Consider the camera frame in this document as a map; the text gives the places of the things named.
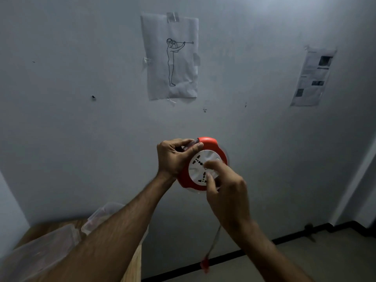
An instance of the floor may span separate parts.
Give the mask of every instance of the floor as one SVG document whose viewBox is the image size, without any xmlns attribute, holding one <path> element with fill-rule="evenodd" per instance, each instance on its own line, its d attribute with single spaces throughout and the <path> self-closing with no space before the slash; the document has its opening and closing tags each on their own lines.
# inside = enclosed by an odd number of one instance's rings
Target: floor
<svg viewBox="0 0 376 282">
<path fill-rule="evenodd" d="M 316 242 L 299 238 L 278 248 L 316 282 L 376 281 L 376 238 L 363 237 L 353 229 L 322 231 L 313 237 Z M 210 267 L 208 274 L 200 270 L 168 280 L 188 281 L 262 282 L 263 279 L 248 258 L 242 256 Z"/>
</svg>

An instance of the paper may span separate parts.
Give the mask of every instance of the paper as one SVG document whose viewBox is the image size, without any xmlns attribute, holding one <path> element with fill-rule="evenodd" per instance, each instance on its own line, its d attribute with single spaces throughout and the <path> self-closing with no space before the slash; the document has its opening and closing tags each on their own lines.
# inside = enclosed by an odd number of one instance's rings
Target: paper
<svg viewBox="0 0 376 282">
<path fill-rule="evenodd" d="M 142 14 L 149 99 L 197 97 L 199 19 Z"/>
<path fill-rule="evenodd" d="M 308 47 L 291 106 L 317 106 L 329 78 L 336 50 Z"/>
</svg>

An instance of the black baseboard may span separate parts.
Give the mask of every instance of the black baseboard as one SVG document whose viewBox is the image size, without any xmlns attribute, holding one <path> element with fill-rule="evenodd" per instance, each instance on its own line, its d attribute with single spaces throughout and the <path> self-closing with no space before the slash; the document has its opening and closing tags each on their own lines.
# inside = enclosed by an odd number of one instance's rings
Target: black baseboard
<svg viewBox="0 0 376 282">
<path fill-rule="evenodd" d="M 317 233 L 317 232 L 321 232 L 323 230 L 326 230 L 326 231 L 332 233 L 332 232 L 338 232 L 339 230 L 348 229 L 348 228 L 355 230 L 356 232 L 360 233 L 362 236 L 365 236 L 365 237 L 369 237 L 369 236 L 374 235 L 371 229 L 367 229 L 367 228 L 363 227 L 358 222 L 349 221 L 347 223 L 339 224 L 337 226 L 332 226 L 330 223 L 321 224 L 319 226 L 312 227 L 309 230 L 305 229 L 305 230 L 302 230 L 300 232 L 295 232 L 295 233 L 292 233 L 290 235 L 286 235 L 284 237 L 276 238 L 276 239 L 272 240 L 272 242 L 275 245 L 278 245 L 278 244 L 281 244 L 281 243 L 285 243 L 285 242 L 288 242 L 288 241 L 295 240 L 297 238 L 307 237 L 309 235 L 312 235 L 312 234 Z M 229 261 L 231 259 L 238 258 L 238 257 L 244 256 L 244 255 L 245 255 L 244 251 L 237 250 L 237 251 L 234 251 L 234 252 L 227 253 L 225 255 L 210 258 L 209 263 L 210 263 L 210 266 L 213 266 L 213 265 L 223 263 L 225 261 Z M 175 277 L 178 277 L 178 276 L 181 276 L 181 275 L 185 275 L 185 274 L 188 274 L 188 273 L 200 270 L 200 269 L 201 269 L 200 263 L 198 262 L 198 263 L 191 264 L 191 265 L 188 265 L 188 266 L 185 266 L 185 267 L 181 267 L 181 268 L 178 268 L 178 269 L 166 272 L 166 273 L 162 273 L 162 274 L 159 274 L 159 275 L 156 275 L 156 276 L 152 276 L 152 277 L 149 277 L 149 278 L 142 279 L 142 282 L 151 282 L 151 281 L 152 282 L 162 282 L 162 281 L 166 281 L 168 279 L 172 279 L 172 278 L 175 278 Z"/>
</svg>

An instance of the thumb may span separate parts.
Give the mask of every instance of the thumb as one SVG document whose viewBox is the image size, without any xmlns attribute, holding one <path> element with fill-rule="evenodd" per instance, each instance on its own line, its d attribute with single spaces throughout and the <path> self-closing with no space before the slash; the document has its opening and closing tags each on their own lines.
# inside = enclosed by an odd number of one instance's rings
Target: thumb
<svg viewBox="0 0 376 282">
<path fill-rule="evenodd" d="M 218 191 L 215 187 L 215 181 L 213 176 L 206 172 L 206 199 L 209 201 L 211 198 L 213 198 L 216 194 L 218 194 Z"/>
<path fill-rule="evenodd" d="M 186 151 L 183 152 L 184 157 L 187 160 L 191 160 L 191 158 L 198 153 L 202 148 L 204 147 L 204 144 L 202 142 L 199 142 L 192 146 L 191 148 L 188 148 Z"/>
</svg>

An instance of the left hand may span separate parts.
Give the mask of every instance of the left hand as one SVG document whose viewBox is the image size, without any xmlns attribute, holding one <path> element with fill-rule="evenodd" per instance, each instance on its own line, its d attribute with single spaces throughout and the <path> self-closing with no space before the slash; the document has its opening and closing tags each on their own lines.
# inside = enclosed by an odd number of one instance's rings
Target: left hand
<svg viewBox="0 0 376 282">
<path fill-rule="evenodd" d="M 184 152 L 175 150 L 176 147 L 186 146 L 191 141 L 194 141 L 194 139 L 177 138 L 158 144 L 158 173 L 176 178 L 186 162 L 191 160 L 204 146 L 202 142 L 199 142 Z"/>
</svg>

